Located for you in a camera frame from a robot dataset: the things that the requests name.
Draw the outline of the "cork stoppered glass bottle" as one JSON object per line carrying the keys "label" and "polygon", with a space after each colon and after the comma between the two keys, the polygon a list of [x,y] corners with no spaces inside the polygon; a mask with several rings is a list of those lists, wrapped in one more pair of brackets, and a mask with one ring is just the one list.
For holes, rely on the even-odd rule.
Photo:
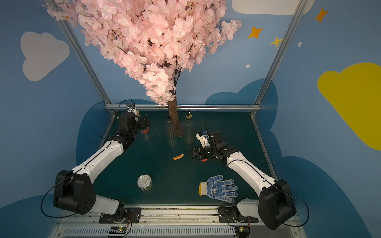
{"label": "cork stoppered glass bottle", "polygon": [[143,135],[143,140],[145,142],[150,142],[150,140],[151,140],[151,135],[149,134],[149,129],[150,129],[150,127],[147,127],[145,131],[141,132]]}

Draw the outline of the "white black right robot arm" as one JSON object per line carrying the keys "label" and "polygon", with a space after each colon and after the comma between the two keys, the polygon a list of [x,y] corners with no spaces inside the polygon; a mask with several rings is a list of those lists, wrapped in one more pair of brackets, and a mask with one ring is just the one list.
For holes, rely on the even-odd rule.
{"label": "white black right robot arm", "polygon": [[228,146],[218,131],[199,132],[195,137],[201,146],[189,152],[193,160],[205,162],[216,159],[223,166],[235,171],[259,197],[258,200],[245,198],[235,201],[238,187],[233,179],[225,180],[222,175],[201,182],[198,188],[200,196],[208,196],[232,205],[232,215],[227,222],[246,223],[251,218],[257,218],[269,229],[275,230],[296,215],[294,196],[285,180],[276,180],[262,172],[241,151],[234,146]]}

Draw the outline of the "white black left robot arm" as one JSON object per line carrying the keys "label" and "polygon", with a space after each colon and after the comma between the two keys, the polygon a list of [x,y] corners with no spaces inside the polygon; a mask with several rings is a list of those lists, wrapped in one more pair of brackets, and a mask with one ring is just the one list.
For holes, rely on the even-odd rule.
{"label": "white black left robot arm", "polygon": [[152,130],[147,115],[124,111],[115,131],[88,159],[56,175],[53,205],[74,214],[124,216],[125,207],[138,203],[138,180],[149,175],[153,182],[170,185],[176,176],[187,177],[186,164],[199,142],[181,137],[170,146],[166,119]]}

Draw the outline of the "yellow bottle label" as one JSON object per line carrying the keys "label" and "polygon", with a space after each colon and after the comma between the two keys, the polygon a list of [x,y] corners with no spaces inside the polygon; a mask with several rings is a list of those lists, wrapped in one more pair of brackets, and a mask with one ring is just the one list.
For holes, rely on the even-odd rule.
{"label": "yellow bottle label", "polygon": [[174,157],[173,160],[176,161],[176,160],[181,159],[181,158],[183,158],[183,157],[184,157],[184,153],[182,153],[182,154],[180,154],[180,155]]}

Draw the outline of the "black capped glass bottle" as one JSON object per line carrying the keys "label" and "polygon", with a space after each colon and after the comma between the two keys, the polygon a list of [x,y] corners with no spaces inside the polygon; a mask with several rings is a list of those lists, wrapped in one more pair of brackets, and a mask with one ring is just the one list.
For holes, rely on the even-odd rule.
{"label": "black capped glass bottle", "polygon": [[177,137],[176,137],[176,128],[172,123],[172,119],[170,116],[166,118],[166,135],[168,137],[168,144],[171,147],[174,147],[177,145]]}

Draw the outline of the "clear square glass bottle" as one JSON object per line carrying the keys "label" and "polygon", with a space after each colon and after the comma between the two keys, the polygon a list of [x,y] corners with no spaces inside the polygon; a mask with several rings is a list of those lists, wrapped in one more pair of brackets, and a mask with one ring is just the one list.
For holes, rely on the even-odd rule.
{"label": "clear square glass bottle", "polygon": [[192,122],[192,115],[191,111],[188,110],[186,115],[186,121],[185,121],[185,134],[184,134],[184,140],[185,143],[190,145],[194,141],[194,134],[193,134],[193,122]]}

